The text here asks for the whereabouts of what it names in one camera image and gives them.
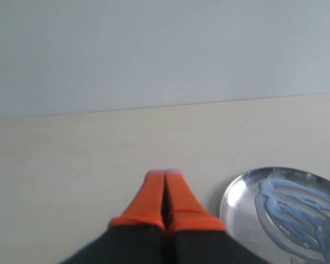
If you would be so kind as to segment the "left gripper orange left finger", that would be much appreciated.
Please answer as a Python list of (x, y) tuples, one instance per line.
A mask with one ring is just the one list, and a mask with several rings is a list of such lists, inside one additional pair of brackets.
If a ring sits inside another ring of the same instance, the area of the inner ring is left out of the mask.
[(149, 171), (126, 210), (107, 230), (63, 263), (161, 263), (164, 173)]

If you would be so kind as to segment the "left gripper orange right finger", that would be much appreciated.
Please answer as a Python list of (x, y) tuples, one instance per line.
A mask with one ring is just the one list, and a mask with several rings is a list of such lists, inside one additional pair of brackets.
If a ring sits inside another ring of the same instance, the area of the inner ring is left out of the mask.
[(197, 200), (179, 171), (165, 171), (168, 234), (176, 263), (266, 263), (233, 238)]

